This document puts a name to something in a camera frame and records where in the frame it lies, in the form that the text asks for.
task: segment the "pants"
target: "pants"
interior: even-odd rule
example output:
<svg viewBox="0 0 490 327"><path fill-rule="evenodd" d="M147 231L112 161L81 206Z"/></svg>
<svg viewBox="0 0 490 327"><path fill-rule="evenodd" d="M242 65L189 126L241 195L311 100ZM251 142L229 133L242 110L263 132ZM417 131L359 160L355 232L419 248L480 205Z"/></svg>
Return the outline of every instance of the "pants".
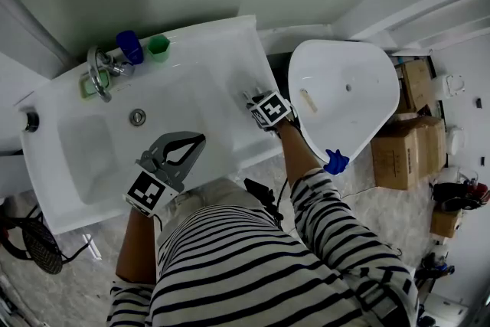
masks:
<svg viewBox="0 0 490 327"><path fill-rule="evenodd" d="M226 204L241 206L244 208L263 208L262 203L251 195L247 190L241 188L228 178L218 180L192 189L177 196L167 206L170 220L163 227L158 236L157 244L160 246L175 229L191 214L200 208Z"/></svg>

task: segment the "sink drain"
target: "sink drain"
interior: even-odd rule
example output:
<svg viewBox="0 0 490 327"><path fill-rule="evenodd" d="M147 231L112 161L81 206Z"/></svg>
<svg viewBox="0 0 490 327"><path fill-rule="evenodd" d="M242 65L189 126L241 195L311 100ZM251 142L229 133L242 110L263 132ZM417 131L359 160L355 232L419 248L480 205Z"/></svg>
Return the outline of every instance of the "sink drain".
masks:
<svg viewBox="0 0 490 327"><path fill-rule="evenodd" d="M129 114L129 122L134 125L134 127L142 126L145 123L146 114L143 110L132 110Z"/></svg>

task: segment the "chrome faucet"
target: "chrome faucet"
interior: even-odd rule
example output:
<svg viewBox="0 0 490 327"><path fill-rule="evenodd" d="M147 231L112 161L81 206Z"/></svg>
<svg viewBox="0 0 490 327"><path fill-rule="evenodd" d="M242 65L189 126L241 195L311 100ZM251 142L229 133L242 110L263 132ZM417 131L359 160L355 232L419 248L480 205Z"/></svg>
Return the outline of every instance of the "chrome faucet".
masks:
<svg viewBox="0 0 490 327"><path fill-rule="evenodd" d="M112 55L107 54L97 46L91 47L87 52L87 66L95 91L104 103L108 103L113 96L103 86L99 69L105 68L113 77L118 77L121 74L130 76L134 72L134 66L131 63L127 61L118 63Z"/></svg>

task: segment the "striped shirt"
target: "striped shirt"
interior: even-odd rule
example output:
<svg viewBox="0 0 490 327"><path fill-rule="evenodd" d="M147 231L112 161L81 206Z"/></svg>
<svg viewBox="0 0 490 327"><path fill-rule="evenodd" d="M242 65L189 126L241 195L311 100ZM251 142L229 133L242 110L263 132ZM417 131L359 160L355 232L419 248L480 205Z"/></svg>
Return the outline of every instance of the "striped shirt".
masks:
<svg viewBox="0 0 490 327"><path fill-rule="evenodd" d="M411 275L324 171L298 180L292 203L305 245L261 209L196 211L160 246L156 285L114 283L107 325L415 325Z"/></svg>

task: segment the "sink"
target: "sink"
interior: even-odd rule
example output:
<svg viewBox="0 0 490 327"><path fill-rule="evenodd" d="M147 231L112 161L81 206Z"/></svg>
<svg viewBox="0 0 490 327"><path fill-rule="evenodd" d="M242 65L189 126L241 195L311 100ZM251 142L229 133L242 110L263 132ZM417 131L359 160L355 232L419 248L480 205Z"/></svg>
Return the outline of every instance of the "sink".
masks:
<svg viewBox="0 0 490 327"><path fill-rule="evenodd" d="M400 88L390 58L373 44L309 40L293 52L289 96L312 151L354 160L398 106Z"/></svg>
<svg viewBox="0 0 490 327"><path fill-rule="evenodd" d="M39 129L23 132L21 141L53 233L127 212L126 176L167 132L206 135L186 190L281 153L279 140L260 130L244 106L242 91L277 88L255 25L245 16L166 32L169 59L147 59L131 77L115 78L108 103L80 98L78 80L87 72L81 64L18 104L40 117ZM110 53L122 58L120 50ZM136 109L145 112L141 126L129 121Z"/></svg>

